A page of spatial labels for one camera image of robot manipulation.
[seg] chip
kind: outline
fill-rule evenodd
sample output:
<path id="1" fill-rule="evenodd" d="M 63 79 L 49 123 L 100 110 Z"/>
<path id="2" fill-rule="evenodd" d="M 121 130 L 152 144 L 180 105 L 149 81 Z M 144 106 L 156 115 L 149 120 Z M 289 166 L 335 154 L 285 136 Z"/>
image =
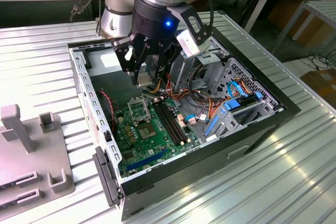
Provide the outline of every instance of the chip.
<path id="1" fill-rule="evenodd" d="M 147 139 L 156 135 L 152 123 L 143 123 L 138 126 L 142 139 Z"/>
<path id="2" fill-rule="evenodd" d="M 134 154 L 133 154 L 133 152 L 127 152 L 127 153 L 124 153 L 124 156 L 125 156 L 126 159 L 130 159 L 130 158 L 134 157 Z"/>

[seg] cardboard box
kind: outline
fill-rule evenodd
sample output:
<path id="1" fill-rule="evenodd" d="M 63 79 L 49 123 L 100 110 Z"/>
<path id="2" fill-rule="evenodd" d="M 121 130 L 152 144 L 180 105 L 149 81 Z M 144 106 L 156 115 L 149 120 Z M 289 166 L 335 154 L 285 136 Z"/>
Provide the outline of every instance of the cardboard box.
<path id="1" fill-rule="evenodd" d="M 311 71 L 301 76 L 301 80 L 336 109 L 335 69 Z"/>

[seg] aluminum table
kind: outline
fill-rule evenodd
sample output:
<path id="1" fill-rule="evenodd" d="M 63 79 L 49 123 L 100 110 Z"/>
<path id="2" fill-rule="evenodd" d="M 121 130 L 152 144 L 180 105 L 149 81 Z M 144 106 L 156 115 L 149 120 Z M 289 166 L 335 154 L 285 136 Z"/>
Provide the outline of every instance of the aluminum table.
<path id="1" fill-rule="evenodd" d="M 209 22 L 209 13 L 200 14 Z M 214 25 L 300 108 L 254 152 L 143 210 L 125 223 L 334 223 L 336 111 L 228 16 Z M 119 223 L 92 160 L 67 44 L 96 39 L 96 22 L 0 30 L 0 104 L 23 119 L 53 111 L 62 121 L 76 190 L 3 223 Z"/>

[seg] floor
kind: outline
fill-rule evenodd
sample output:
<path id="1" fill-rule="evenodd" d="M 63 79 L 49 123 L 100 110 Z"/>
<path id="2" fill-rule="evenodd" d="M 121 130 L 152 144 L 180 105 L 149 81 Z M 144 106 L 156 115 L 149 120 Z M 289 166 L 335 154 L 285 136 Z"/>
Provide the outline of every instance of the floor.
<path id="1" fill-rule="evenodd" d="M 240 11 L 244 6 L 244 0 L 238 0 L 237 5 L 233 0 L 216 0 L 215 8 L 223 10 L 230 18 L 238 22 Z M 253 26 L 250 34 L 261 43 L 266 49 L 270 50 L 275 43 L 278 35 L 281 33 L 275 25 L 269 22 L 266 18 L 259 17 Z M 286 37 L 283 41 L 283 47 L 280 47 L 275 56 L 282 62 L 288 61 L 292 58 L 307 56 L 310 51 L 320 51 L 320 48 L 304 48 L 295 41 Z"/>

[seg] yellow wire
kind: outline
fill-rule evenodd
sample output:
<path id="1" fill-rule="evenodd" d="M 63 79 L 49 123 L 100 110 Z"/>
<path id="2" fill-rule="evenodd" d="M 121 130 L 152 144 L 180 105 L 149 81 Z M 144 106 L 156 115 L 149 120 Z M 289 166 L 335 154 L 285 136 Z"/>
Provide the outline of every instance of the yellow wire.
<path id="1" fill-rule="evenodd" d="M 243 83 L 243 81 L 242 81 L 242 84 L 243 84 L 244 88 L 246 89 L 247 93 L 250 94 L 251 92 L 248 90 L 248 88 L 246 87 L 245 83 Z"/>
<path id="2" fill-rule="evenodd" d="M 211 118 L 211 108 L 212 108 L 211 98 L 210 98 L 210 96 L 209 96 L 207 93 L 204 93 L 204 92 L 202 92 L 202 91 L 200 91 L 200 93 L 206 95 L 206 96 L 208 97 L 208 99 L 209 99 L 208 118 L 210 119 L 210 118 Z"/>
<path id="3" fill-rule="evenodd" d="M 160 83 L 161 83 L 161 79 L 159 79 L 159 83 L 158 83 L 156 89 L 154 89 L 153 91 L 150 91 L 151 94 L 154 94 L 154 93 L 156 93 L 156 92 L 159 90 L 159 88 L 160 88 Z"/>

